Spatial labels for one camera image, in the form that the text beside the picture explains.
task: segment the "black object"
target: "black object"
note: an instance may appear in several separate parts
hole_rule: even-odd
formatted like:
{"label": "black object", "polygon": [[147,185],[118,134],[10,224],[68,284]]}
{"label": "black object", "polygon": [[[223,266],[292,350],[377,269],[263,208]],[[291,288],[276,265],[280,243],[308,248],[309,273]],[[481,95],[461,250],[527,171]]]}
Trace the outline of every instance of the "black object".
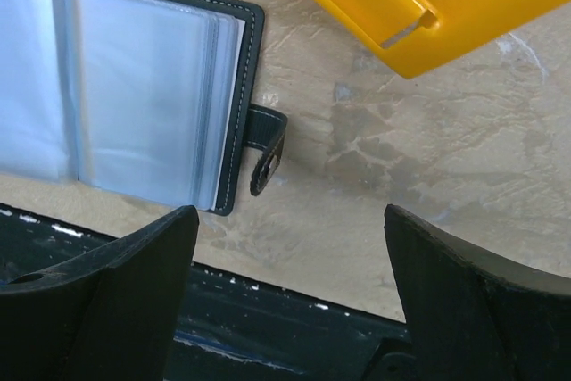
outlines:
{"label": "black object", "polygon": [[[38,240],[39,220],[12,208],[3,208],[0,219],[4,266],[17,273],[18,262],[7,262],[4,250],[11,244],[11,252],[22,251],[14,241]],[[23,235],[7,219],[24,222]],[[56,231],[76,241],[84,235],[54,221],[48,228],[46,243],[58,242]],[[0,287],[0,377],[161,379],[197,229],[196,210],[182,208]]]}
{"label": "black object", "polygon": [[[0,287],[0,377],[161,379],[185,284],[169,381],[571,379],[571,280],[398,207],[385,216],[406,327],[198,263],[186,278],[192,209],[114,240],[0,204],[0,279],[12,282]],[[172,281],[159,290],[166,273]],[[47,285],[63,285],[63,294]],[[61,329],[65,318],[71,322]],[[149,338],[154,347],[145,347]]]}
{"label": "black object", "polygon": [[[186,244],[171,241],[169,254],[179,252],[181,245],[190,245],[194,239],[191,232],[183,232],[181,224],[190,221],[185,220],[189,213],[184,216],[180,211],[176,213],[178,215],[171,217],[173,223],[165,232],[177,234],[178,231],[177,239],[186,241]],[[54,269],[48,267],[65,263],[83,253],[88,256],[94,249],[97,252],[99,249],[112,248],[123,240],[125,238],[115,240],[85,228],[0,204],[0,261],[4,268],[0,270],[0,280],[10,281],[26,273]],[[118,305],[124,304],[131,309],[134,305],[137,308],[146,305],[146,308],[140,307],[140,310],[151,311],[161,305],[161,300],[168,301],[164,294],[169,289],[160,292],[154,304],[150,301],[142,302],[138,298],[132,302],[138,293],[149,290],[152,282],[158,281],[155,277],[172,263],[170,256],[153,254],[156,256],[155,261],[147,260],[140,276],[137,273],[136,277],[129,277],[134,282],[132,287],[123,289],[120,296],[115,296]],[[415,370],[409,336],[402,323],[199,263],[193,264],[188,277],[184,276],[182,270],[179,274],[179,279],[186,283],[186,292],[164,375],[169,381],[416,380],[414,377],[400,377],[400,374],[407,375]],[[101,316],[105,319],[111,317],[105,308],[99,308]],[[23,328],[34,323],[34,329],[30,329],[30,332],[39,332],[38,326],[41,323],[45,322],[48,326],[53,324],[52,311],[42,309],[33,302],[30,302],[26,312],[4,312],[3,315],[4,321],[18,319]],[[148,316],[150,325],[161,322],[159,319],[151,321],[152,316],[147,313],[145,316]],[[110,327],[116,326],[116,322],[110,320]],[[156,372],[138,376],[143,368],[153,364],[149,361],[153,359],[139,361],[135,354],[131,355],[131,341],[139,338],[139,335],[129,337],[125,330],[117,329],[115,335],[108,337],[111,351],[106,355],[105,362],[120,365],[117,374],[122,377],[111,374],[109,377],[74,379],[159,379],[154,376]],[[165,331],[172,332],[170,327]],[[5,332],[3,351],[10,350],[14,341],[21,344],[21,347],[26,346],[26,342],[20,342],[19,338]],[[117,347],[113,344],[114,341],[117,341]],[[46,345],[47,338],[42,339],[41,344]],[[122,346],[120,357],[115,362],[110,362],[119,346]],[[166,346],[157,346],[151,350],[157,353],[157,367],[166,349]],[[33,358],[30,349],[20,349],[20,352]],[[9,368],[9,365],[19,360],[0,361],[0,379],[58,379],[51,372],[44,372],[43,377],[4,378],[4,368]],[[87,362],[89,368],[94,364],[97,364],[97,360]],[[130,370],[137,371],[137,377],[123,377]]]}
{"label": "black object", "polygon": [[571,379],[571,279],[394,206],[386,242],[423,381]]}
{"label": "black object", "polygon": [[244,22],[244,42],[240,48],[219,190],[213,210],[217,214],[228,215],[234,207],[244,146],[262,151],[251,183],[252,194],[258,195],[279,164],[286,134],[287,117],[284,114],[250,103],[260,54],[264,11],[257,4],[240,0],[166,1],[224,13]]}

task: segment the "beige textured countertop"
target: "beige textured countertop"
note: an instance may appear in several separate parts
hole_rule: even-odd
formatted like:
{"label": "beige textured countertop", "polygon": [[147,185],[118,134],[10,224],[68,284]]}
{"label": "beige textured countertop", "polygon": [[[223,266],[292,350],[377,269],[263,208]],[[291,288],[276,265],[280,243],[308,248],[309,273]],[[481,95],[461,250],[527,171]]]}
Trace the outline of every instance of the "beige textured countertop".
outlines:
{"label": "beige textured countertop", "polygon": [[[407,81],[311,0],[248,1],[267,14],[254,100],[289,115],[285,159],[261,196],[244,169],[235,213],[202,216],[198,261],[401,318],[391,202],[571,275],[571,6]],[[0,198],[117,236],[166,212],[9,177]]]}

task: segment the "black plastic part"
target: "black plastic part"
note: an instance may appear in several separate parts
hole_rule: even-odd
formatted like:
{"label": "black plastic part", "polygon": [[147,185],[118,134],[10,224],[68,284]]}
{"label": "black plastic part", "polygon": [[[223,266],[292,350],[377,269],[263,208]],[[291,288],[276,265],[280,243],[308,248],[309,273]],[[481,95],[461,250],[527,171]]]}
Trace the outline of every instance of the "black plastic part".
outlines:
{"label": "black plastic part", "polygon": [[[31,262],[30,249],[18,241],[31,239],[44,252],[83,235],[82,247],[89,249],[94,238],[3,207],[0,248],[4,273],[11,275],[0,286],[2,379],[161,380],[197,229],[196,210],[181,208],[120,240],[48,268],[35,264],[35,272],[18,277]],[[22,261],[6,259],[15,252]]]}
{"label": "black plastic part", "polygon": [[394,206],[385,236],[423,381],[571,379],[571,279]]}
{"label": "black plastic part", "polygon": [[[45,269],[110,242],[116,243],[113,237],[0,204],[1,280]],[[162,264],[169,262],[148,264],[146,275],[159,275]],[[410,366],[410,340],[402,323],[199,263],[183,279],[186,294],[164,376],[169,381],[362,381],[365,376],[367,381],[409,380],[372,374],[377,364],[395,357],[399,365],[404,362],[404,369]],[[148,281],[141,277],[134,288],[146,289]],[[22,316],[21,323],[31,317]],[[123,364],[128,348],[122,350]]]}

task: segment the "white paint speck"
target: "white paint speck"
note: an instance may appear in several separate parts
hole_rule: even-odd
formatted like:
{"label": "white paint speck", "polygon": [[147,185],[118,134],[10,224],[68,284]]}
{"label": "white paint speck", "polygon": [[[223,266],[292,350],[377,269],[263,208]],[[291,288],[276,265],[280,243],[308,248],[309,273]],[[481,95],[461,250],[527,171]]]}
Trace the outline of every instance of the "white paint speck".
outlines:
{"label": "white paint speck", "polygon": [[505,55],[511,53],[514,46],[508,40],[497,39],[496,45],[500,48],[500,52]]}
{"label": "white paint speck", "polygon": [[450,216],[450,214],[451,214],[450,209],[444,209],[443,211],[438,213],[436,216],[433,216],[432,218],[430,218],[428,221],[430,221],[431,223],[439,223],[439,222],[442,222],[443,220],[445,220],[448,216]]}
{"label": "white paint speck", "polygon": [[39,220],[37,220],[36,218],[32,218],[31,216],[28,216],[25,214],[20,215],[20,220],[23,220],[24,222],[27,222],[27,223],[38,223],[39,222]]}
{"label": "white paint speck", "polygon": [[279,95],[277,93],[264,93],[261,95],[262,104],[269,107],[277,107]]}
{"label": "white paint speck", "polygon": [[279,176],[277,174],[274,174],[272,180],[274,182],[276,182],[276,185],[278,185],[278,186],[285,186],[285,185],[287,185],[287,182],[288,182],[287,178],[284,178],[284,177]]}
{"label": "white paint speck", "polygon": [[57,232],[62,232],[63,234],[67,234],[68,236],[75,236],[76,238],[81,238],[83,236],[83,232],[74,231],[71,228],[64,228],[57,223],[52,225],[52,228],[55,229]]}

